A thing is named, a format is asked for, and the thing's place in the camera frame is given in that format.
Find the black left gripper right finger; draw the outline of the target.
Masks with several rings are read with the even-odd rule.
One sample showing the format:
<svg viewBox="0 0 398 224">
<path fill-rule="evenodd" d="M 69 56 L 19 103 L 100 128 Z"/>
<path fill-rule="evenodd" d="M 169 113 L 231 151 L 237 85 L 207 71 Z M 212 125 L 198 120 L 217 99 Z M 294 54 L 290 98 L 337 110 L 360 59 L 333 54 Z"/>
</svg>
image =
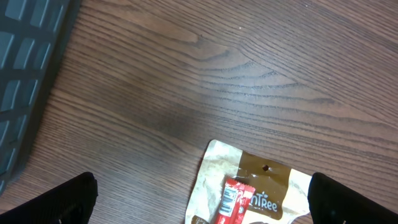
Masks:
<svg viewBox="0 0 398 224">
<path fill-rule="evenodd" d="M 316 172 L 308 189 L 314 224 L 397 224 L 397 214 L 334 179 Z"/>
</svg>

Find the white snack bag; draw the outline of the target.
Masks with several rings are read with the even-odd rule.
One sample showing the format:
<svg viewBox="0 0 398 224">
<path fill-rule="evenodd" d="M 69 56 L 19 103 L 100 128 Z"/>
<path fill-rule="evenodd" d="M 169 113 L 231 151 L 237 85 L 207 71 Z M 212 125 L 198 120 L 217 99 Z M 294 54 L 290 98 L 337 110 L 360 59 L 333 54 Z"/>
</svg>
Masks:
<svg viewBox="0 0 398 224">
<path fill-rule="evenodd" d="M 198 170 L 185 223 L 215 222 L 228 178 L 255 188 L 243 223 L 292 223 L 310 212 L 310 175 L 214 139 Z"/>
</svg>

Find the red candy bar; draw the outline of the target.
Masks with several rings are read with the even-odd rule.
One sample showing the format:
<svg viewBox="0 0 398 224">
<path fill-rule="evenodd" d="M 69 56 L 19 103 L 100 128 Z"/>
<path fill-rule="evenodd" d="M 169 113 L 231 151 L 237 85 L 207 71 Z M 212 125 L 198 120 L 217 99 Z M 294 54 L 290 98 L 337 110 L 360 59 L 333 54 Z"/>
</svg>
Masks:
<svg viewBox="0 0 398 224">
<path fill-rule="evenodd" d="M 227 179 L 215 224 L 242 224 L 255 188 Z"/>
</svg>

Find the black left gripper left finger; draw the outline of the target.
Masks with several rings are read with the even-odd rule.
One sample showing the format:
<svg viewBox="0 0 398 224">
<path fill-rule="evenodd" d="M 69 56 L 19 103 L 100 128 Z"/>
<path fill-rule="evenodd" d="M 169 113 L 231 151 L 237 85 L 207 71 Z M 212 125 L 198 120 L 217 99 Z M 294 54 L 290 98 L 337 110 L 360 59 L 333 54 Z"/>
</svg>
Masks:
<svg viewBox="0 0 398 224">
<path fill-rule="evenodd" d="M 87 224 L 97 196 L 97 180 L 84 172 L 1 214 L 1 224 Z"/>
</svg>

